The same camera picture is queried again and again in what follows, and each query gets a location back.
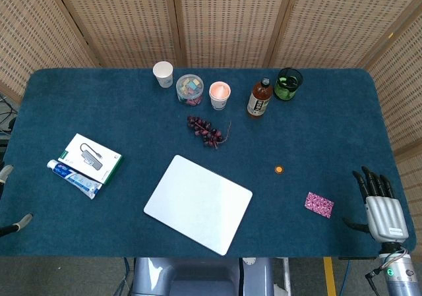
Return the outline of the bunch of purple grapes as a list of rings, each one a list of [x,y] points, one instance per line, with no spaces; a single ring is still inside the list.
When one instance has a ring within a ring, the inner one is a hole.
[[[214,128],[211,122],[197,116],[187,116],[187,126],[193,131],[194,135],[202,139],[203,145],[208,148],[217,150],[223,143],[228,140],[231,122],[227,126],[225,132]]]

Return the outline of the black mesh pen holder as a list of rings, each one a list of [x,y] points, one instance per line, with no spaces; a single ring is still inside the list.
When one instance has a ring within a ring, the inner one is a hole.
[[[302,83],[303,76],[297,69],[291,67],[281,69],[274,86],[274,95],[279,100],[290,101]]]

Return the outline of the white table leg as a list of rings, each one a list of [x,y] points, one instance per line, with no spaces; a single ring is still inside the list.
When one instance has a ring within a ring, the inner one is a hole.
[[[290,271],[289,271],[289,258],[283,257],[282,260],[282,267],[284,273],[284,290],[286,291],[286,296],[291,296],[291,278],[290,278]]]

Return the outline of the blue white toothpaste tube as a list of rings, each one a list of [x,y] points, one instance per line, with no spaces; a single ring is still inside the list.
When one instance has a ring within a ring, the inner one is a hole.
[[[47,167],[50,168],[56,175],[75,186],[89,199],[94,199],[98,191],[102,188],[101,183],[91,180],[85,175],[56,160],[49,160]]]

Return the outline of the tea bottle with black cap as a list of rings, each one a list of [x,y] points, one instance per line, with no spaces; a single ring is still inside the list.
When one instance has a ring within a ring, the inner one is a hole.
[[[261,117],[268,103],[272,97],[273,89],[270,79],[264,77],[261,81],[255,84],[252,89],[248,104],[247,112],[251,117]]]

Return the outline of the grey blue robot torso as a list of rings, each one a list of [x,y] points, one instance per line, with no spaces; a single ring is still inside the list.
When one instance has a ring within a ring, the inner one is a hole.
[[[137,258],[131,296],[274,296],[269,258]]]

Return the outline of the white green usb hub box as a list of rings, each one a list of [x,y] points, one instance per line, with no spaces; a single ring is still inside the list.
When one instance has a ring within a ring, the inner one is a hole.
[[[58,160],[79,173],[106,185],[119,167],[122,155],[76,133]]]

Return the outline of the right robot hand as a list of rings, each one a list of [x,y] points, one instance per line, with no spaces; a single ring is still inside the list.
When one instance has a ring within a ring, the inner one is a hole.
[[[359,224],[343,218],[350,228],[368,233],[378,243],[404,243],[409,238],[400,201],[395,197],[389,179],[363,166],[363,174],[353,171],[363,199],[367,223]]]

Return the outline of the clear jar of binder clips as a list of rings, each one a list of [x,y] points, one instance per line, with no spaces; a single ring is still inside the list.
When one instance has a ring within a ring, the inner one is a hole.
[[[177,80],[176,91],[179,102],[189,106],[196,106],[202,101],[204,83],[195,74],[185,74]]]

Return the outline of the pink marbled rectangular block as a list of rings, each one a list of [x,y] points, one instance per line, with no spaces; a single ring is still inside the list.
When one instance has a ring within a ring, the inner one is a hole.
[[[313,192],[308,192],[304,207],[320,216],[330,219],[334,202]]]

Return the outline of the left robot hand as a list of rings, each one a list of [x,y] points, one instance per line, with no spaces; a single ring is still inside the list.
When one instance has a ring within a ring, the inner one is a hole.
[[[3,194],[3,189],[5,186],[5,183],[7,181],[7,178],[13,171],[14,167],[12,165],[4,165],[4,163],[1,163],[3,166],[0,169],[0,198]],[[31,221],[34,215],[32,213],[29,213],[25,215],[19,222],[13,223],[11,225],[7,225],[5,227],[0,227],[0,237],[4,237],[6,235],[19,232],[23,228],[25,228]]]

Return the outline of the blue table cloth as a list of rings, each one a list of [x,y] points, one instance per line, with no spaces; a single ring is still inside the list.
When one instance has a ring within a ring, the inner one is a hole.
[[[229,256],[372,257],[380,246],[343,223],[365,223],[352,172],[389,178],[406,196],[371,76],[362,69],[304,69],[294,99],[247,113],[253,86],[276,69],[196,69],[231,87],[225,109],[190,107],[151,69],[42,69],[28,81],[4,160],[14,167],[0,198],[0,226],[27,213],[28,227],[0,238],[0,256],[209,257],[212,251],[143,209],[175,155],[253,193]],[[197,116],[225,132],[217,150],[187,126]],[[82,134],[123,157],[94,199],[47,168]],[[277,174],[276,166],[284,172]],[[330,219],[304,207],[308,192],[334,202]]]

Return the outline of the paper cup with orange inside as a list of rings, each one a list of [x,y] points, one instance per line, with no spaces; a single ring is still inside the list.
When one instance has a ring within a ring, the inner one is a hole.
[[[209,89],[209,96],[212,107],[215,110],[224,109],[230,94],[231,88],[227,83],[222,81],[212,83]]]

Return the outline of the empty white paper cup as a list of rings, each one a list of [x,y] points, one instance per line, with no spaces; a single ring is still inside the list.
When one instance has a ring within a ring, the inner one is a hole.
[[[173,65],[167,61],[157,62],[153,66],[153,74],[162,88],[169,88],[173,84]]]

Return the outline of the woven wooden folding screen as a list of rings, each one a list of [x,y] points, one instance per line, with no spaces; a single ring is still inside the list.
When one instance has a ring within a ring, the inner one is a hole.
[[[0,95],[48,67],[361,67],[422,227],[422,0],[0,0]]]

